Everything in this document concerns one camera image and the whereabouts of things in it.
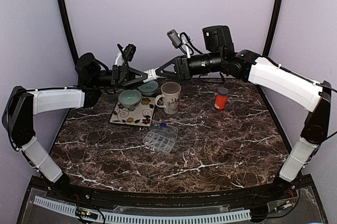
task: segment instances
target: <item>bottle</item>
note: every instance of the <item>bottle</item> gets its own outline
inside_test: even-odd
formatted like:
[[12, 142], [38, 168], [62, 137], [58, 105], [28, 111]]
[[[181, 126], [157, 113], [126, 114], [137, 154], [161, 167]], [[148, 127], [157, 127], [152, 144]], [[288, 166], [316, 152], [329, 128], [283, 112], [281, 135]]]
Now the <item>bottle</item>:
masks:
[[216, 109], [222, 110], [225, 108], [227, 96], [228, 96], [228, 89], [224, 87], [219, 87], [219, 89], [217, 90], [215, 104], [214, 104]]

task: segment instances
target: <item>light blue bowl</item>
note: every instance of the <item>light blue bowl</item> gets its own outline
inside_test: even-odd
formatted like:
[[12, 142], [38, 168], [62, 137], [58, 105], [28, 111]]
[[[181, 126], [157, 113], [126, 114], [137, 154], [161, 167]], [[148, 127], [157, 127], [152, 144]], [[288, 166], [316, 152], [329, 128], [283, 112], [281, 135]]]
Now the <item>light blue bowl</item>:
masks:
[[142, 94], [138, 90], [125, 90], [118, 96], [118, 101], [128, 109], [136, 107], [141, 99]]
[[156, 81], [150, 81], [138, 88], [144, 96], [152, 96], [158, 90], [158, 83]]

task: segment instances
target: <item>floral mug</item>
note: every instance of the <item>floral mug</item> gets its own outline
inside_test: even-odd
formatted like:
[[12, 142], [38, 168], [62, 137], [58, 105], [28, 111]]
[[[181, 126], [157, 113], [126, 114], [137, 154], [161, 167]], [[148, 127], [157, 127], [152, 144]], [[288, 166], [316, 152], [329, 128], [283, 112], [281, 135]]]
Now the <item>floral mug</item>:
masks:
[[[162, 94], [154, 100], [157, 107], [164, 108], [165, 113], [172, 115], [178, 112], [181, 86], [176, 82], [166, 82], [160, 88]], [[159, 99], [163, 98], [163, 105], [158, 105]]]

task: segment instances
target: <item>black cap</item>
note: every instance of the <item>black cap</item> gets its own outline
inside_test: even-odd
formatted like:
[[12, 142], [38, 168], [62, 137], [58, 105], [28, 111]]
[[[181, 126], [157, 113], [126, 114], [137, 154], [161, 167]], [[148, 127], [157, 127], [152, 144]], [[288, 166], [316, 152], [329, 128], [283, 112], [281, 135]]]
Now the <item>black cap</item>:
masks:
[[219, 87], [219, 89], [217, 90], [217, 93], [220, 94], [221, 96], [227, 96], [228, 89], [224, 87]]

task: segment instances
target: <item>marble tabletop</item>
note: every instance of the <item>marble tabletop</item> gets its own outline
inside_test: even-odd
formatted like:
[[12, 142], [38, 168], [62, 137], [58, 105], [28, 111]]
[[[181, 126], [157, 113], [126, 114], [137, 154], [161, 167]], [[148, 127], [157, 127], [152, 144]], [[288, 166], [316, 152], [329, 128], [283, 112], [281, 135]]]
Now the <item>marble tabletop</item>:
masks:
[[[236, 79], [181, 82], [179, 112], [154, 119], [179, 129], [169, 154], [144, 146], [147, 129], [109, 123], [116, 95], [72, 109], [51, 151], [72, 184], [130, 192], [207, 192], [268, 184], [288, 151], [254, 85]], [[229, 89], [226, 108], [216, 91]]]

